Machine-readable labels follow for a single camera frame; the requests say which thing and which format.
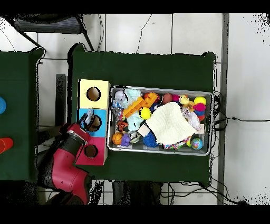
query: orange toy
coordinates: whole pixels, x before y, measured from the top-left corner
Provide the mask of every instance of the orange toy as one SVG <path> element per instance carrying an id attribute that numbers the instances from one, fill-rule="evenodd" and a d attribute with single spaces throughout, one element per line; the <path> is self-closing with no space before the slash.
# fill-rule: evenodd
<path id="1" fill-rule="evenodd" d="M 112 142 L 115 143 L 116 145 L 120 145 L 122 141 L 122 134 L 120 132 L 115 133 L 112 136 Z"/>
<path id="2" fill-rule="evenodd" d="M 146 106 L 144 107 L 150 108 L 157 98 L 158 98 L 158 95 L 155 94 L 154 92 L 148 93 L 148 97 L 144 99 L 147 103 Z"/>
<path id="3" fill-rule="evenodd" d="M 142 98 L 139 97 L 137 101 L 133 102 L 132 105 L 130 105 L 127 109 L 123 111 L 123 115 L 126 118 L 129 118 L 134 112 L 139 110 L 141 107 L 145 107 L 146 101 Z"/>

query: yellow ball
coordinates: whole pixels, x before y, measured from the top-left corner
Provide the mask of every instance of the yellow ball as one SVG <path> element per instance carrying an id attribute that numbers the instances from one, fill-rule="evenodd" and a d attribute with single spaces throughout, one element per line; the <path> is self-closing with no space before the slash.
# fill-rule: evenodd
<path id="1" fill-rule="evenodd" d="M 202 104 L 206 104 L 206 99 L 204 97 L 196 97 L 195 100 L 194 100 L 194 104 L 199 104 L 199 103 L 202 103 Z"/>
<path id="2" fill-rule="evenodd" d="M 186 143 L 187 143 L 187 146 L 188 146 L 188 147 L 191 147 L 190 140 L 188 140 Z"/>
<path id="3" fill-rule="evenodd" d="M 140 111 L 140 116 L 142 119 L 147 120 L 151 117 L 151 111 L 147 107 L 143 107 L 142 110 Z"/>

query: round hole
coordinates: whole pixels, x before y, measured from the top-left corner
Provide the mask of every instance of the round hole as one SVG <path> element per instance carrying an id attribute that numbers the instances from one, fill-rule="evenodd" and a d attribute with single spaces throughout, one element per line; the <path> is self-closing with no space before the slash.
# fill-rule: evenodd
<path id="1" fill-rule="evenodd" d="M 101 92 L 97 87 L 91 87 L 87 90 L 86 96 L 90 101 L 98 101 L 101 97 Z"/>
<path id="2" fill-rule="evenodd" d="M 88 128 L 90 132 L 96 132 L 101 127 L 101 118 L 98 115 L 94 115 L 93 124 Z"/>
<path id="3" fill-rule="evenodd" d="M 88 145 L 84 148 L 84 153 L 88 158 L 94 158 L 98 154 L 98 148 L 95 145 Z"/>

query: metal tray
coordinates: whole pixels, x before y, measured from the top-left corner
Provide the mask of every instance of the metal tray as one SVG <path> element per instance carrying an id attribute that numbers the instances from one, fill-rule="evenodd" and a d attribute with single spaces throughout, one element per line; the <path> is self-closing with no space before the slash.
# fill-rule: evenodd
<path id="1" fill-rule="evenodd" d="M 191 140 L 195 137 L 203 139 L 204 145 L 200 150 L 194 150 L 188 147 L 186 144 L 178 150 L 172 149 L 163 149 L 162 145 L 158 147 L 151 148 L 143 144 L 143 137 L 140 137 L 140 140 L 132 144 L 132 148 L 117 147 L 112 142 L 112 136 L 115 132 L 115 116 L 112 113 L 112 101 L 114 99 L 114 94 L 119 90 L 124 90 L 125 88 L 129 89 L 138 89 L 141 93 L 145 94 L 147 92 L 155 92 L 157 94 L 178 94 L 184 95 L 187 94 L 188 98 L 193 101 L 198 96 L 203 96 L 206 98 L 206 110 L 205 110 L 205 119 L 201 124 L 205 125 L 204 134 L 193 134 Z M 161 154 L 173 154 L 173 155 L 194 155 L 194 156 L 206 156 L 210 153 L 211 147 L 211 123 L 213 122 L 213 107 L 214 107 L 214 95 L 210 92 L 197 92 L 197 91 L 185 91 L 185 90 L 174 90 L 174 89 L 156 89 L 156 88 L 145 88 L 145 87 L 121 87 L 121 86 L 112 86 L 110 89 L 110 99 L 109 99 L 109 119 L 108 119 L 108 133 L 107 133 L 107 146 L 110 150 L 114 151 L 128 151 L 128 152 L 147 152 L 147 153 L 161 153 Z"/>

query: green table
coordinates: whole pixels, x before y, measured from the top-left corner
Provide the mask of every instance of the green table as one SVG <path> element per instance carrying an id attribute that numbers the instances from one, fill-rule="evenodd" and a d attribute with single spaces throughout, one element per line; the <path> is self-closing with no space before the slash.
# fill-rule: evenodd
<path id="1" fill-rule="evenodd" d="M 69 51 L 69 82 L 72 98 L 68 113 L 76 122 L 78 79 L 107 80 L 112 85 L 213 91 L 215 55 L 151 55 L 85 52 L 82 44 Z M 160 155 L 109 151 L 104 166 L 78 167 L 96 179 L 134 181 L 197 181 L 208 186 L 209 155 Z"/>
<path id="2" fill-rule="evenodd" d="M 14 142 L 0 154 L 0 180 L 36 181 L 36 68 L 43 53 L 43 49 L 0 51 L 0 96 L 7 104 L 0 115 L 0 137 L 11 137 Z"/>

